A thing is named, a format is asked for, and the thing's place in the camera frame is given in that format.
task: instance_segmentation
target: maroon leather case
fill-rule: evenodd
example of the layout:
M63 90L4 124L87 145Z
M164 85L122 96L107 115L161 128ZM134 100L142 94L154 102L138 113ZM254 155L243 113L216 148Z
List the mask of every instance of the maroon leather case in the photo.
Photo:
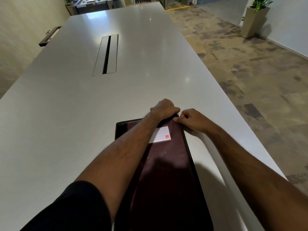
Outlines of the maroon leather case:
M140 120L117 123L115 138ZM183 127L171 118L160 126L168 126L171 140L148 145L116 215L115 231L213 230Z

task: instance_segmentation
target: beige planter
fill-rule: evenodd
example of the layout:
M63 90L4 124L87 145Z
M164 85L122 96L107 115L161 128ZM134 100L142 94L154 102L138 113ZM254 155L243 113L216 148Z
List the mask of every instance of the beige planter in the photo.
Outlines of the beige planter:
M266 7L255 13L253 8L248 7L241 30L241 36L244 38L253 37L263 24L264 18L269 10L269 7Z

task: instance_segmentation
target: person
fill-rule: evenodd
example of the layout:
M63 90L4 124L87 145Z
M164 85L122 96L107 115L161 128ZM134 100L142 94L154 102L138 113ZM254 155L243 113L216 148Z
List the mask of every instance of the person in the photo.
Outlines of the person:
M158 123L180 108L160 101L106 147L51 205L22 231L111 230L121 200ZM308 198L195 109L173 119L210 137L265 230L308 230Z

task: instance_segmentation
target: yellow floor strip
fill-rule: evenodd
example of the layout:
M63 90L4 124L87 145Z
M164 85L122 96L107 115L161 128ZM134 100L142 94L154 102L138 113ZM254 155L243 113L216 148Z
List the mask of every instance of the yellow floor strip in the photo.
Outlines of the yellow floor strip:
M167 9L166 11L175 10L175 9L182 9L182 8L186 8L186 7L189 7L189 6L187 5L187 6L182 6L182 7L179 7L179 8Z

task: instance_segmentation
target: black shirt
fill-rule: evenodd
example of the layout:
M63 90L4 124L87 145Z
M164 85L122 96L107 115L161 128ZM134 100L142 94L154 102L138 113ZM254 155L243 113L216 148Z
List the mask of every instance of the black shirt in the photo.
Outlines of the black shirt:
M38 230L111 230L111 218L98 189L77 181L21 229Z

